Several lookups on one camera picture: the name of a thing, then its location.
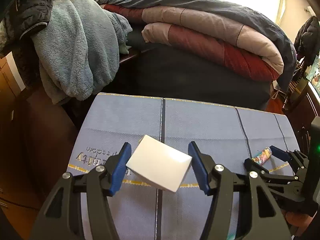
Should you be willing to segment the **dark blue patterned duvet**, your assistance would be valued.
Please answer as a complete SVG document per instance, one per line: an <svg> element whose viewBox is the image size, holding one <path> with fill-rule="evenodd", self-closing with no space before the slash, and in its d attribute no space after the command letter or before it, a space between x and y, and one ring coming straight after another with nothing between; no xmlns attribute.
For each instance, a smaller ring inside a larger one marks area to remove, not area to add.
<svg viewBox="0 0 320 240"><path fill-rule="evenodd" d="M255 10L222 0L98 0L97 3L139 9L158 5L194 9L217 14L247 25L269 38L279 50L284 62L284 71L277 78L277 83L282 91L288 91L297 62L296 50L278 25Z"/></svg>

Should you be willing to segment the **dark navy mattress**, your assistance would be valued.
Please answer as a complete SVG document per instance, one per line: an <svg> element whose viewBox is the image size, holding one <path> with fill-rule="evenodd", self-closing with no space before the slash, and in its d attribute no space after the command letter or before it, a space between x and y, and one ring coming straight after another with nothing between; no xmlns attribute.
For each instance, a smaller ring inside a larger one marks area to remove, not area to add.
<svg viewBox="0 0 320 240"><path fill-rule="evenodd" d="M192 53L162 44L145 43L135 26L128 44L137 52L120 63L103 92L187 99L265 110L269 82L255 82Z"/></svg>

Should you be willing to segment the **pink red folded quilt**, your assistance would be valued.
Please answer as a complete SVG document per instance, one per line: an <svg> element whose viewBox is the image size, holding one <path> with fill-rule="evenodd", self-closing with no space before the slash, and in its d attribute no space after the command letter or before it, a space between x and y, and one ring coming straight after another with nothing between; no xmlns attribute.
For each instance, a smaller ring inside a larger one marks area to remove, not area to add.
<svg viewBox="0 0 320 240"><path fill-rule="evenodd" d="M101 7L131 23L144 23L142 37L146 43L185 50L254 81L274 81L283 73L284 62L273 42L235 20L178 7Z"/></svg>

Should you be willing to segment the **blue woven table cloth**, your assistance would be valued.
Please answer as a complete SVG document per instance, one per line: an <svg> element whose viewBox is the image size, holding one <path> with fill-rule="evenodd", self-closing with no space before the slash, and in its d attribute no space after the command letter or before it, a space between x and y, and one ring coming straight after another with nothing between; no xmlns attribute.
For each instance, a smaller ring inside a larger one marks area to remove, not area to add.
<svg viewBox="0 0 320 240"><path fill-rule="evenodd" d="M108 199L120 239L199 239L212 199L200 190L188 146L214 167L243 174L244 161L276 146L299 148L284 115L179 99L100 93L67 170L86 174L125 143L132 147L119 191Z"/></svg>

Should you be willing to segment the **teal printed tote bag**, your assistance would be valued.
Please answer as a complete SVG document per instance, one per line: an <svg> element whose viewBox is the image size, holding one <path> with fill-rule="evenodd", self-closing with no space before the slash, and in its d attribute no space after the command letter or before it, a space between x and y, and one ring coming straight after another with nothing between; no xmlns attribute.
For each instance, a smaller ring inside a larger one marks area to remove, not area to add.
<svg viewBox="0 0 320 240"><path fill-rule="evenodd" d="M320 60L319 56L316 56L313 64L308 67L309 73L306 76L316 90L317 94L320 95Z"/></svg>

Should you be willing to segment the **clothes pile on desk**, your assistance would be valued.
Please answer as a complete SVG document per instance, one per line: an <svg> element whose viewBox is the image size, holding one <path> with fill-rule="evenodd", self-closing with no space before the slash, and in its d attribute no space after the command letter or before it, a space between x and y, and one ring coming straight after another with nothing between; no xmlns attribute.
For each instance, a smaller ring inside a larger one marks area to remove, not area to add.
<svg viewBox="0 0 320 240"><path fill-rule="evenodd" d="M294 47L298 61L304 58L307 67L313 64L319 55L319 21L316 16L311 16L299 29Z"/></svg>

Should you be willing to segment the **colourful cartoon tube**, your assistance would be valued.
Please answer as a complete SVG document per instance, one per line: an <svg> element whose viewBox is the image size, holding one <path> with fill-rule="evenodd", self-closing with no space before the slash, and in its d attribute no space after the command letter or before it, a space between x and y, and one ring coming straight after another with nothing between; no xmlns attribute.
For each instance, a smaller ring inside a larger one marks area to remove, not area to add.
<svg viewBox="0 0 320 240"><path fill-rule="evenodd" d="M270 159L271 156L272 156L272 150L270 147L267 147L263 149L258 155L256 155L251 159L258 165L263 165L268 161L268 159Z"/></svg>

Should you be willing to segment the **dark jacket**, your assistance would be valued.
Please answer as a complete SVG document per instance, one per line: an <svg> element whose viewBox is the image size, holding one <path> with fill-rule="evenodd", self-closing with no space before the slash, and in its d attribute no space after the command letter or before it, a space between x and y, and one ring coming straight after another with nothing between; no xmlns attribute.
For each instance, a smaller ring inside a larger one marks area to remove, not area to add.
<svg viewBox="0 0 320 240"><path fill-rule="evenodd" d="M44 29L52 8L53 0L1 0L1 57L16 41Z"/></svg>

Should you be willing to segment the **white cardboard box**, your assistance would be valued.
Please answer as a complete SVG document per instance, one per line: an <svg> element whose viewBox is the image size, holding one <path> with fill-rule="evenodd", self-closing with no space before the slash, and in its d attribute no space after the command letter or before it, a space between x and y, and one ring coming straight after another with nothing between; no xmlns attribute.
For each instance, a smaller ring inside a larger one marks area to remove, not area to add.
<svg viewBox="0 0 320 240"><path fill-rule="evenodd" d="M184 180L192 157L148 135L144 135L126 163L146 183L176 192Z"/></svg>

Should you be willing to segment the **teal fleece blanket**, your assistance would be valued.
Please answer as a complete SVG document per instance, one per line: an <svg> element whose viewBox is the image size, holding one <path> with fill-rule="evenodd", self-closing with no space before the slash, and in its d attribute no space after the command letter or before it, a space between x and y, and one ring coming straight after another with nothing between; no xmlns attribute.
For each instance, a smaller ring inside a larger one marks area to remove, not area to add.
<svg viewBox="0 0 320 240"><path fill-rule="evenodd" d="M55 0L48 25L32 37L52 103L86 100L111 83L131 31L124 16L94 0Z"/></svg>

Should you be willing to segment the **wooden cabinet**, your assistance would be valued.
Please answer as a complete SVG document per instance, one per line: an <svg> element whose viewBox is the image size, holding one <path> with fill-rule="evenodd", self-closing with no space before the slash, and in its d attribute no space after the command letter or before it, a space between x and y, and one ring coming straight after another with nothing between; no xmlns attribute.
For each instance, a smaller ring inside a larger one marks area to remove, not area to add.
<svg viewBox="0 0 320 240"><path fill-rule="evenodd" d="M16 98L25 89L12 52L1 57L1 122L12 118Z"/></svg>

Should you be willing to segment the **dark wooden desk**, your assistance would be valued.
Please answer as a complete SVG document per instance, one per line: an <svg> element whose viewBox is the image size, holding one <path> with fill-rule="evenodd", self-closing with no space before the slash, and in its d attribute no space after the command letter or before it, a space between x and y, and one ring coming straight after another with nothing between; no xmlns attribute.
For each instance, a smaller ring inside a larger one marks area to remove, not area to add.
<svg viewBox="0 0 320 240"><path fill-rule="evenodd" d="M310 81L301 80L295 90L288 94L283 112L291 124L300 150L308 154L311 123L319 116L319 94Z"/></svg>

